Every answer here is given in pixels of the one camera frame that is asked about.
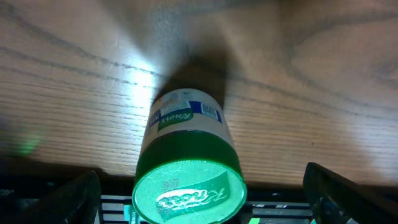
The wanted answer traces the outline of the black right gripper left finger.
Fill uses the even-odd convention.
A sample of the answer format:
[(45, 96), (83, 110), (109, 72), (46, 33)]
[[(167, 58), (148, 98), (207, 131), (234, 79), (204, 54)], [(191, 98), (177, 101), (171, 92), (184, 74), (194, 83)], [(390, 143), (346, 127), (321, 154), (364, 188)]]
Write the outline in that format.
[(100, 205), (101, 186), (89, 171), (28, 207), (18, 215), (19, 223), (94, 223)]

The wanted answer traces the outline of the green lid seasoning jar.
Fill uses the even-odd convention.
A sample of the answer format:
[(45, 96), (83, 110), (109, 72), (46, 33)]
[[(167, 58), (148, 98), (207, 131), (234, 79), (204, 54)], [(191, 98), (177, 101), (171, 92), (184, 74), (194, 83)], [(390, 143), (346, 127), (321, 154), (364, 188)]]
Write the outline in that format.
[(151, 107), (136, 166), (132, 204), (149, 223), (223, 223), (247, 187), (220, 104), (182, 88)]

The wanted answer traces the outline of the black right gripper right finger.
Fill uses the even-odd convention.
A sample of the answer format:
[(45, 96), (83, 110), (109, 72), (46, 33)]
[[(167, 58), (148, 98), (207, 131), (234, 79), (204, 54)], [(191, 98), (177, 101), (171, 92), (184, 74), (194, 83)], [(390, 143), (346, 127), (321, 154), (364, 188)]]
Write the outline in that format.
[(307, 164), (303, 189), (316, 223), (397, 223), (397, 202), (317, 163)]

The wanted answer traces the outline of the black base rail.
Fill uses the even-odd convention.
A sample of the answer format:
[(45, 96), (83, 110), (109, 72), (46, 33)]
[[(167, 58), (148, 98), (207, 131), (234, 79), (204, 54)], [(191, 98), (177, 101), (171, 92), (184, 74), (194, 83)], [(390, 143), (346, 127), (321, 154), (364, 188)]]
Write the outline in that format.
[[(59, 186), (54, 182), (28, 182), (27, 187), (24, 187), (22, 182), (11, 182), (7, 179), (1, 186), (1, 198), (10, 199), (12, 205), (23, 209), (57, 188)], [(309, 224), (312, 222), (312, 211), (309, 204), (303, 201), (301, 194), (294, 195), (294, 199), (298, 201), (292, 202), (287, 199), (281, 202), (275, 200), (262, 202), (258, 196), (249, 195), (253, 200), (247, 201), (242, 209), (226, 223)], [(100, 205), (95, 223), (146, 223), (133, 209), (131, 197), (125, 192), (103, 194)]]

